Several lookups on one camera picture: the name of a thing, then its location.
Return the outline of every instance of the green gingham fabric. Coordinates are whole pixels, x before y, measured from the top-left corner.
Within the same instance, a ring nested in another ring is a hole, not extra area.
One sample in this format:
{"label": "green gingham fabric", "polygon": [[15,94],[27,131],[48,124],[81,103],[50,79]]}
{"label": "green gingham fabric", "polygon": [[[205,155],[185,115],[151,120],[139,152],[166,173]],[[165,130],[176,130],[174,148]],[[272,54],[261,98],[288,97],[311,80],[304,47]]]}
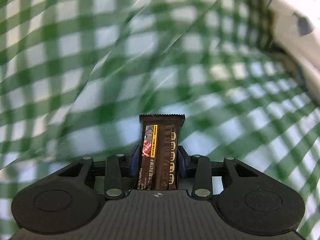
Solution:
{"label": "green gingham fabric", "polygon": [[17,192],[84,155],[129,154],[139,114],[185,114],[190,154],[294,188],[320,236],[320,109],[265,48],[260,0],[0,0],[0,239]]}

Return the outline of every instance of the tablecloth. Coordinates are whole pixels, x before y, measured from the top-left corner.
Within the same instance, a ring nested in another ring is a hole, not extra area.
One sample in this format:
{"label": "tablecloth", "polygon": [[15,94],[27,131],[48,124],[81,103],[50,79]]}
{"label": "tablecloth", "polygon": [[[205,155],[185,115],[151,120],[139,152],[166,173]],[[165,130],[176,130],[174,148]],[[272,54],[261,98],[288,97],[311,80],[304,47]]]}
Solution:
{"label": "tablecloth", "polygon": [[0,0],[0,239],[16,193],[67,163],[129,154],[139,114],[180,144],[294,188],[318,239],[320,109],[290,77],[261,0]]}

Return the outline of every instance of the snack package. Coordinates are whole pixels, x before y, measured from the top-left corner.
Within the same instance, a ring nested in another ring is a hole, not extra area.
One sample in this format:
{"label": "snack package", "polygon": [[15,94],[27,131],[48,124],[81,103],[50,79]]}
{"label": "snack package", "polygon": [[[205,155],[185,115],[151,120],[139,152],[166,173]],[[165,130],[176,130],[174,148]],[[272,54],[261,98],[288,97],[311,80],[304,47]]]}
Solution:
{"label": "snack package", "polygon": [[177,189],[177,148],[185,115],[140,115],[142,121],[139,190]]}

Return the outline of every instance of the silver pin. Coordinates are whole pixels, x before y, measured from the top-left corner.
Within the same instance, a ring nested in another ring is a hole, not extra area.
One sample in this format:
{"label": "silver pin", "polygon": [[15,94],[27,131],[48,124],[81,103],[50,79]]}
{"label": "silver pin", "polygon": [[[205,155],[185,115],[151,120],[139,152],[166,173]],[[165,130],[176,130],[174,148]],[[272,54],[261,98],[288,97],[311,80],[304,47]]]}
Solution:
{"label": "silver pin", "polygon": [[198,196],[198,197],[207,197],[210,195],[210,190],[207,190],[206,188],[198,188],[196,191],[195,191],[195,194]]}
{"label": "silver pin", "polygon": [[118,197],[122,194],[122,190],[119,188],[111,188],[107,190],[106,194],[110,197]]}

